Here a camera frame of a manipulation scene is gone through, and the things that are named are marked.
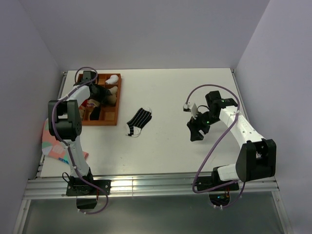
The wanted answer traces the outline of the brown compartment sock tray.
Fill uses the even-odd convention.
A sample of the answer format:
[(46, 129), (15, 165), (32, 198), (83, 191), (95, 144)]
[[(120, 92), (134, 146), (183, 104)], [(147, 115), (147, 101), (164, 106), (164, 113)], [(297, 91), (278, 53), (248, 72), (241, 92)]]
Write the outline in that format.
[[(118, 75), (119, 81), (117, 84), (105, 84), (105, 81), (111, 76), (111, 75)], [(85, 115), (84, 119), (82, 120), (82, 124), (84, 126), (115, 126), (117, 125), (117, 119), (118, 119), (118, 111), (119, 111), (119, 100), (120, 100), (120, 93), (121, 93), (121, 74), (118, 73), (102, 73), (98, 74), (98, 78), (94, 81), (93, 84), (98, 84), (101, 86), (104, 86), (107, 89), (110, 89), (114, 86), (118, 87), (117, 92), (117, 102), (115, 106), (111, 105), (101, 105), (101, 112), (100, 117), (98, 121), (91, 121), (89, 119), (90, 113), (94, 108), (86, 108), (85, 107)]]

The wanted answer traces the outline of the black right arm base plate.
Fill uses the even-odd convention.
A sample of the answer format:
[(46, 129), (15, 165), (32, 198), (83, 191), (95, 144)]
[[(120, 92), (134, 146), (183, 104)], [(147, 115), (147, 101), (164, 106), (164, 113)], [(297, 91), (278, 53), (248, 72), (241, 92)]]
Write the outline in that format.
[(213, 187), (218, 187), (214, 189), (213, 192), (239, 190), (239, 185), (237, 182), (233, 182), (231, 180), (221, 181), (219, 179), (213, 179), (212, 176), (199, 176), (195, 183), (195, 188), (198, 191), (204, 191)]

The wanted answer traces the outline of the tan ribbed sock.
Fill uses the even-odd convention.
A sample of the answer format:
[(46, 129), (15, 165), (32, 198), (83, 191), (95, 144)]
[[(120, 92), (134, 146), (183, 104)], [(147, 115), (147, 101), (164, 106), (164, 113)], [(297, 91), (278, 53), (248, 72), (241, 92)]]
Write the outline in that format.
[(108, 89), (111, 93), (111, 95), (108, 95), (106, 98), (106, 104), (107, 105), (111, 105), (111, 106), (115, 106), (116, 102), (117, 102), (117, 92), (118, 92), (118, 87), (114, 86), (110, 89)]

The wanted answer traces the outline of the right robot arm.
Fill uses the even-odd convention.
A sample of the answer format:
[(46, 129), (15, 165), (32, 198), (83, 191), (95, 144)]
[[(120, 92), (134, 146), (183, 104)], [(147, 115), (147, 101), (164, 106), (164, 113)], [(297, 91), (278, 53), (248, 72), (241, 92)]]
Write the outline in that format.
[(273, 177), (276, 171), (276, 143), (265, 139), (240, 113), (239, 104), (233, 98), (222, 98), (219, 91), (211, 91), (206, 96), (208, 110), (198, 110), (196, 104), (187, 103), (184, 111), (191, 113), (187, 123), (190, 140), (201, 141), (210, 126), (223, 122), (236, 139), (240, 152), (235, 164), (214, 168), (211, 185), (222, 190), (230, 180), (248, 182)]

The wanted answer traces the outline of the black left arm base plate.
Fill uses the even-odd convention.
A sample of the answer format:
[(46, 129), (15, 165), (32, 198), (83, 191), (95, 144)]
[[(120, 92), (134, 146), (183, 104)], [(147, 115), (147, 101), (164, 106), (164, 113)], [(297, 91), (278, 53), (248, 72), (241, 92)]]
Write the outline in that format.
[(73, 182), (69, 182), (66, 190), (66, 196), (86, 196), (86, 195), (109, 195), (111, 188), (111, 180), (99, 179), (91, 182), (95, 186), (101, 188), (95, 188), (86, 184), (79, 178), (75, 178)]

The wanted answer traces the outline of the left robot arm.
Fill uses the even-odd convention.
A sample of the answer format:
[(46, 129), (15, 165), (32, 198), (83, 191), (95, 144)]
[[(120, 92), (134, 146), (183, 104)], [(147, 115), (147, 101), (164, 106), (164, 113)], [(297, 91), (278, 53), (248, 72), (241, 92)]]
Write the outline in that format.
[(82, 78), (76, 81), (72, 90), (64, 97), (48, 102), (49, 133), (69, 154), (70, 170), (68, 184), (77, 186), (84, 195), (89, 195), (96, 187), (91, 169), (87, 164), (80, 143), (82, 120), (79, 113), (80, 105), (88, 99), (93, 99), (100, 104), (104, 103), (112, 93), (98, 85), (97, 71), (92, 67), (81, 67)]

